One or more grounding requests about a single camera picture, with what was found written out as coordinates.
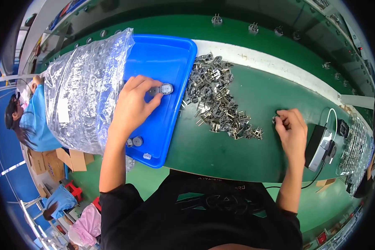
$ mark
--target blue cloth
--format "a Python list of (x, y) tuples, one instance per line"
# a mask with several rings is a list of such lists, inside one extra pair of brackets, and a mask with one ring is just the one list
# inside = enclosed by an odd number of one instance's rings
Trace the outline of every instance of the blue cloth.
[(73, 197), (63, 185), (60, 185), (48, 199), (43, 198), (42, 202), (44, 209), (49, 208), (52, 204), (57, 202), (57, 209), (51, 214), (51, 216), (55, 219), (64, 216), (63, 210), (73, 208), (76, 206), (76, 204), (78, 204), (75, 197)]
[(24, 114), (21, 116), (20, 126), (31, 127), (36, 133), (36, 135), (29, 135), (29, 140), (36, 144), (36, 146), (30, 144), (30, 148), (34, 151), (43, 152), (62, 147), (47, 127), (43, 84), (37, 86), (34, 95), (24, 110)]

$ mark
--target plastic bag of plug parts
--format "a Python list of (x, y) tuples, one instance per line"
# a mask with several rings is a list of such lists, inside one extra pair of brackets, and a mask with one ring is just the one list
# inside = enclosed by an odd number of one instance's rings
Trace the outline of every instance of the plastic bag of plug parts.
[(349, 135), (343, 145), (343, 153), (336, 174), (351, 175), (350, 195), (353, 196), (366, 175), (375, 145), (374, 138), (366, 124), (355, 114), (350, 117), (349, 127)]
[[(107, 131), (101, 130), (112, 121), (133, 45), (133, 29), (127, 28), (77, 47), (50, 63), (44, 82), (46, 120), (63, 146), (104, 154)], [(98, 121), (106, 126), (98, 127)]]

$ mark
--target white sticker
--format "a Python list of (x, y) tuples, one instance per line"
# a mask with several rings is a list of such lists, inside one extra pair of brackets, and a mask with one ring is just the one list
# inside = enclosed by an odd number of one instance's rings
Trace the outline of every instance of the white sticker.
[(57, 103), (57, 115), (59, 123), (69, 123), (70, 114), (68, 113), (68, 98), (60, 98)]
[(151, 159), (151, 154), (145, 153), (145, 154), (143, 154), (143, 158), (150, 160)]

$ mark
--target black t-shirt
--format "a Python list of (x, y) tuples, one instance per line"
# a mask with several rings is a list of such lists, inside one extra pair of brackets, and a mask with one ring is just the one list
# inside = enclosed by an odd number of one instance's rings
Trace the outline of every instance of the black t-shirt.
[(101, 193), (100, 204), (103, 250), (303, 247), (296, 214), (277, 208), (262, 183), (171, 170), (145, 202), (126, 184)]

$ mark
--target right hand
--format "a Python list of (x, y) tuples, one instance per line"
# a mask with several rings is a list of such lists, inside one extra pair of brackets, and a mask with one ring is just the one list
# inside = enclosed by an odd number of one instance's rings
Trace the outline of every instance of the right hand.
[(144, 96), (151, 87), (160, 87), (161, 85), (160, 81), (141, 75), (129, 78), (118, 97), (114, 118), (109, 129), (109, 137), (120, 136), (120, 139), (126, 140), (160, 105), (163, 94), (156, 94), (149, 103), (145, 102)]
[(279, 134), (288, 161), (304, 167), (307, 125), (303, 116), (297, 108), (278, 110), (276, 113), (279, 116), (275, 117), (275, 129)]
[(32, 80), (31, 91), (35, 93), (38, 84), (42, 84), (40, 76), (36, 75)]

